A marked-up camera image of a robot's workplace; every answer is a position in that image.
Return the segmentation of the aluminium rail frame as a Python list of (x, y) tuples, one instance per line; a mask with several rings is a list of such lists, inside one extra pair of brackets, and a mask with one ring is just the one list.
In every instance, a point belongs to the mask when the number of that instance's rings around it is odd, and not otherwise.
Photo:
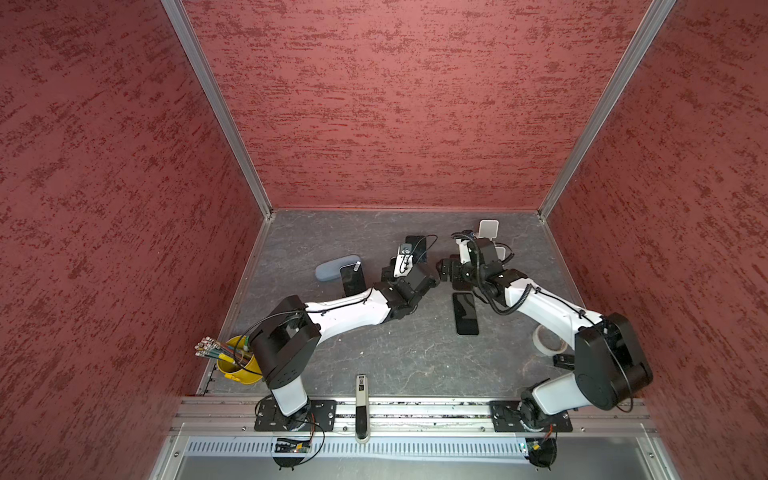
[[(471, 397), (372, 397), (371, 436), (543, 436), (656, 438), (658, 428), (643, 400), (630, 412), (580, 407), (560, 414), (554, 427), (526, 430), (512, 401)], [(172, 420), (179, 434), (256, 435), (287, 430), (273, 401), (254, 396), (186, 397)]]

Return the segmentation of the grey oval pad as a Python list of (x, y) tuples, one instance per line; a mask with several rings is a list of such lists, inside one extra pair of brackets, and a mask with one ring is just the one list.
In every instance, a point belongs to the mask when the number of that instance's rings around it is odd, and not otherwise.
[(321, 263), (315, 268), (315, 278), (320, 282), (328, 282), (341, 277), (341, 269), (361, 263), (358, 255), (347, 255)]

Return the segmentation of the black phone with sticker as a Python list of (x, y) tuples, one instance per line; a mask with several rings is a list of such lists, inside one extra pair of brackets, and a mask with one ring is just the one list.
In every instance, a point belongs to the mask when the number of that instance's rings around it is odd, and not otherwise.
[(453, 290), (457, 292), (471, 292), (473, 289), (470, 275), (461, 266), (452, 270), (451, 285)]

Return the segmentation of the roll of tape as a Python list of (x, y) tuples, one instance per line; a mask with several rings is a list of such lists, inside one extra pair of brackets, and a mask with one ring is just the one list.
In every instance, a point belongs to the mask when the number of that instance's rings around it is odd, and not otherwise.
[(534, 347), (542, 354), (548, 357), (565, 353), (569, 345), (565, 340), (555, 335), (552, 331), (539, 325), (532, 334)]

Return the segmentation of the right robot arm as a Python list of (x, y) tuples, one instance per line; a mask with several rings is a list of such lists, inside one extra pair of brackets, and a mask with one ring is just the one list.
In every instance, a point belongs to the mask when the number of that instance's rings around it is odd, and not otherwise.
[(526, 388), (516, 417), (528, 431), (549, 428), (563, 413), (585, 406), (609, 411), (653, 381), (653, 372), (629, 320), (602, 315), (544, 289), (499, 261), (462, 263), (456, 256), (437, 264), (442, 280), (458, 280), (499, 315), (521, 313), (573, 350), (573, 370)]

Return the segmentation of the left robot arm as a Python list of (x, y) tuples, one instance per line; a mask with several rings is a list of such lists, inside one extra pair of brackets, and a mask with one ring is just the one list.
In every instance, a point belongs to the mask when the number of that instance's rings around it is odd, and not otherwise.
[(247, 333), (248, 348), (280, 413), (291, 418), (308, 411), (301, 375), (320, 343), (410, 315), (439, 283), (424, 264), (417, 264), (403, 276), (342, 299), (307, 303), (296, 295), (283, 299)]

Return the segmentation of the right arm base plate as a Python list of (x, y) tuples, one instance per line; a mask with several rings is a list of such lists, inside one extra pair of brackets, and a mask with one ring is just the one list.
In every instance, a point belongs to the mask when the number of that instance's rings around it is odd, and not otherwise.
[(547, 415), (531, 401), (496, 400), (489, 404), (496, 433), (570, 433), (573, 426), (567, 412)]

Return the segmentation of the white phone stand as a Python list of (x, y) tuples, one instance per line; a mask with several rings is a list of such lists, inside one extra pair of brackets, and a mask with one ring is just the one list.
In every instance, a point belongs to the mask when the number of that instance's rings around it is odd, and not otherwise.
[(479, 222), (477, 236), (489, 240), (498, 237), (500, 223), (496, 219), (483, 219)]

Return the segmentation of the purple edged phone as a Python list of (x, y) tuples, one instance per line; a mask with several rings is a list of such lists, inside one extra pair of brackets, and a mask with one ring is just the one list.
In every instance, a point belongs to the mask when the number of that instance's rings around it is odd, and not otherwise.
[(362, 264), (356, 262), (340, 269), (340, 276), (346, 297), (361, 294), (367, 290)]

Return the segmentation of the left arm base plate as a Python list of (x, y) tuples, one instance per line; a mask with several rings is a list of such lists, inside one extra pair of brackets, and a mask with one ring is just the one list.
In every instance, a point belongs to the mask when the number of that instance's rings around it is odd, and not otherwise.
[(268, 396), (254, 408), (256, 432), (329, 432), (334, 428), (338, 402), (310, 399), (308, 404), (292, 415), (285, 416), (277, 401)]

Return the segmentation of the yellow cup with pens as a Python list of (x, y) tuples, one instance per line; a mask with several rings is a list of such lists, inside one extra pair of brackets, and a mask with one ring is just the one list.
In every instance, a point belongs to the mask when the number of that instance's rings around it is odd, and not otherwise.
[(225, 378), (242, 385), (253, 385), (263, 379), (246, 335), (238, 335), (227, 341), (204, 337), (195, 346), (197, 357), (214, 360)]

